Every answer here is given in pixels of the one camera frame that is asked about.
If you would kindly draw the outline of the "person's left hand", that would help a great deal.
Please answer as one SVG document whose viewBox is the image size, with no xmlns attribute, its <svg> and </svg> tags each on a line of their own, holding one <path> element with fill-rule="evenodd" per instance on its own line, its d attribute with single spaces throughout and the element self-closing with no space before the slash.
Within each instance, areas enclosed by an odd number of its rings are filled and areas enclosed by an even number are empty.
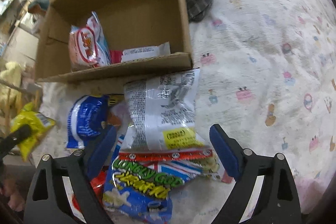
<svg viewBox="0 0 336 224">
<path fill-rule="evenodd" d="M 1 194 L 9 198 L 8 206 L 13 211 L 23 211 L 25 209 L 25 199 L 19 193 L 17 184 L 12 178 L 6 178 L 2 182 Z"/>
</svg>

